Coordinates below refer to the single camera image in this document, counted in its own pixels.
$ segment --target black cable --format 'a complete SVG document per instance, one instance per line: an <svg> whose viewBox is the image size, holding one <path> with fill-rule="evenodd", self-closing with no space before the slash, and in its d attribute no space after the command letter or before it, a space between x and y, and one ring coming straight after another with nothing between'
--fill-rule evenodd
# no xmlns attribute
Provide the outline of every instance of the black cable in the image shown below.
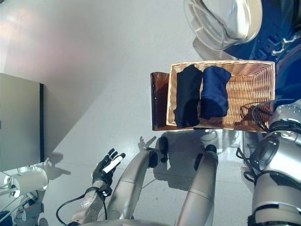
<svg viewBox="0 0 301 226"><path fill-rule="evenodd" d="M255 111L257 108L259 109L259 106L262 106L264 104L268 104L268 103L273 103L273 102L277 102L277 101L294 101L294 99L278 99L278 100L269 100L269 101L264 101L259 103L258 105L252 107L252 118L253 121L256 123L257 126L259 126L261 129L263 129L265 132L269 132L268 127L265 125L264 121L262 120L262 117L259 115L259 113L257 111Z"/></svg>
<svg viewBox="0 0 301 226"><path fill-rule="evenodd" d="M58 220L62 225L67 226L67 225L65 224L65 222L63 222L63 221L60 219L60 217L58 216L58 212L60 211L60 209L61 209L64 205L67 205L67 204L69 204L70 202L74 202L74 201L76 201L76 200L82 199L83 197L85 197L85 194L82 194L81 196L79 196L79 197L77 197L77 198L75 198L75 199L71 199L71 200L69 200L69 201L63 203L62 205L60 205L59 208L57 208L57 211L56 211L56 214L55 214L55 215L56 215L57 220Z"/></svg>
<svg viewBox="0 0 301 226"><path fill-rule="evenodd" d="M251 163L249 162L249 159L245 157L245 155L243 154L243 152L241 151L241 149L238 147L237 151L236 151L236 156L240 159L243 159L244 162L246 163L247 167L249 168L249 172L244 172L244 177L251 182L254 182L256 174L255 171L253 170L253 167L251 165Z"/></svg>
<svg viewBox="0 0 301 226"><path fill-rule="evenodd" d="M104 215L105 215L105 219L107 220L108 214L107 214L107 207L105 206L105 202L104 202L104 197L101 195L100 198L103 201Z"/></svg>

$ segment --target gray floor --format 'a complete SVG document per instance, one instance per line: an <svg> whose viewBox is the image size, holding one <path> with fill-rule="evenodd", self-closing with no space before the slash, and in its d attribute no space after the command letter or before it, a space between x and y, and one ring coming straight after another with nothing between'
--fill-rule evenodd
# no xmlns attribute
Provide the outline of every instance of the gray floor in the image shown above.
<svg viewBox="0 0 301 226"><path fill-rule="evenodd" d="M52 174L41 225L59 225L57 207L82 194L91 170L114 147L127 154L118 177L151 130L150 73L200 60L180 0L5 0L0 4L0 72L46 85L46 151ZM252 192L241 179L241 133L166 132L169 162L149 169L135 218L177 220L201 145L215 144L219 167L215 226L246 225ZM68 220L78 203L62 210Z"/></svg>

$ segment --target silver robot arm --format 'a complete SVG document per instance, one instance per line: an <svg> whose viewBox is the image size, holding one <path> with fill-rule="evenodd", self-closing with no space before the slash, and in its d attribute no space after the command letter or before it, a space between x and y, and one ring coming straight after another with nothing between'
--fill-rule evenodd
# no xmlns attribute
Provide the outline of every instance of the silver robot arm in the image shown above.
<svg viewBox="0 0 301 226"><path fill-rule="evenodd" d="M269 133L251 154L249 226L301 225L301 100L277 107Z"/></svg>
<svg viewBox="0 0 301 226"><path fill-rule="evenodd" d="M111 149L104 159L98 163L92 172L92 187L88 188L85 194L74 199L78 200L83 198L80 203L80 209L73 215L68 226L77 226L97 221L98 214L104 205L105 198L110 196L112 193L110 185L112 184L112 176L115 168L120 164L125 156L126 155L124 153L118 155L114 149ZM59 218L58 212L64 205L74 200L64 203L56 212L58 220L63 225L66 224Z"/></svg>

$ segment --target folded black cloth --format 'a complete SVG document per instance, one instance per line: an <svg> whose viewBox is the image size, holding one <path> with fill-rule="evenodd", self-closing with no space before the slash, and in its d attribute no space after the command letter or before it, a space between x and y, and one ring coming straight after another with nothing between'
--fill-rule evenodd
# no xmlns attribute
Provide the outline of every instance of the folded black cloth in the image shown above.
<svg viewBox="0 0 301 226"><path fill-rule="evenodd" d="M231 74L225 69L210 66L203 73L201 118L223 117L228 112L227 82Z"/></svg>
<svg viewBox="0 0 301 226"><path fill-rule="evenodd" d="M194 65L190 65L177 73L177 108L174 118L177 128L198 125L199 88L202 72Z"/></svg>

